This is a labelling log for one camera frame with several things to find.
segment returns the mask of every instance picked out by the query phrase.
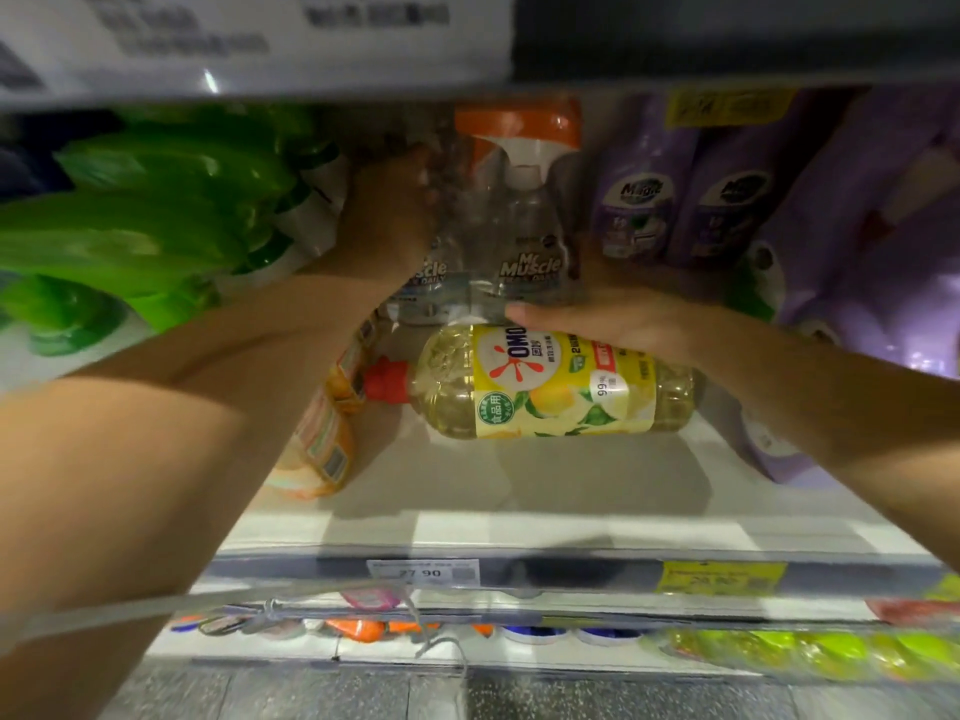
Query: gray floor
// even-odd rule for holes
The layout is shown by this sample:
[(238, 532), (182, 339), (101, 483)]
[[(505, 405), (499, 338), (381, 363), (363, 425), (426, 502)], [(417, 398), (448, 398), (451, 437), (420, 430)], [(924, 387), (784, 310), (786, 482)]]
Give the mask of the gray floor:
[(145, 662), (102, 720), (950, 720), (960, 688), (763, 682), (457, 678), (300, 665)]

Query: purple bottle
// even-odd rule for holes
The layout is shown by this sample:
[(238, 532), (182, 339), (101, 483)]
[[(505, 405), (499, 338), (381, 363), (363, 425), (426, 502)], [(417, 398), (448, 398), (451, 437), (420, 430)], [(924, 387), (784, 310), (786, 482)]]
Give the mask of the purple bottle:
[(727, 305), (781, 324), (828, 290), (867, 214), (953, 118), (954, 85), (880, 86), (803, 170), (738, 265)]
[[(907, 216), (803, 308), (795, 328), (849, 351), (957, 378), (960, 344), (960, 189)], [(835, 486), (834, 478), (743, 411), (750, 447), (777, 483)]]
[(698, 155), (667, 245), (667, 263), (720, 265), (746, 250), (769, 214), (778, 159), (809, 102), (810, 93), (801, 92), (780, 120), (741, 126)]
[(666, 95), (636, 100), (637, 128), (601, 158), (590, 231), (607, 257), (650, 260), (664, 249), (690, 177), (700, 130), (666, 127)]

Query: yellow liquid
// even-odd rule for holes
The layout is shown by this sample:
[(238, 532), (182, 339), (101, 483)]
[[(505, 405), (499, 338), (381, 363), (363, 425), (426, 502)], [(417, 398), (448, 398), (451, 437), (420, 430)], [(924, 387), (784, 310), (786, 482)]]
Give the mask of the yellow liquid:
[[(656, 361), (656, 407), (651, 431), (676, 432), (693, 415), (693, 369)], [(410, 403), (441, 435), (475, 440), (474, 351), (471, 326), (440, 328), (420, 354)]]

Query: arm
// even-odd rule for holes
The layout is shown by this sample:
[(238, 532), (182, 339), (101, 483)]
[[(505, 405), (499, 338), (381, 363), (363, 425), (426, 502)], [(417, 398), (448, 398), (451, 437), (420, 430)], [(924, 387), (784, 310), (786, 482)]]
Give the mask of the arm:
[[(189, 589), (356, 327), (422, 265), (425, 164), (361, 171), (339, 243), (293, 277), (0, 402), (0, 611)], [(95, 716), (162, 624), (18, 647), (0, 714)]]
[(686, 364), (960, 570), (960, 382), (645, 288), (508, 316)]

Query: red bottle cap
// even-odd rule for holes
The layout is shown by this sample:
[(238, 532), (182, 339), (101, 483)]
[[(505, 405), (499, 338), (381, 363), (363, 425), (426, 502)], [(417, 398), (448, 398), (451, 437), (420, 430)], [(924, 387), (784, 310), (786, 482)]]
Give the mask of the red bottle cap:
[(381, 356), (366, 370), (363, 377), (367, 399), (385, 401), (388, 404), (409, 404), (407, 394), (407, 370), (410, 364), (405, 361), (391, 361)]

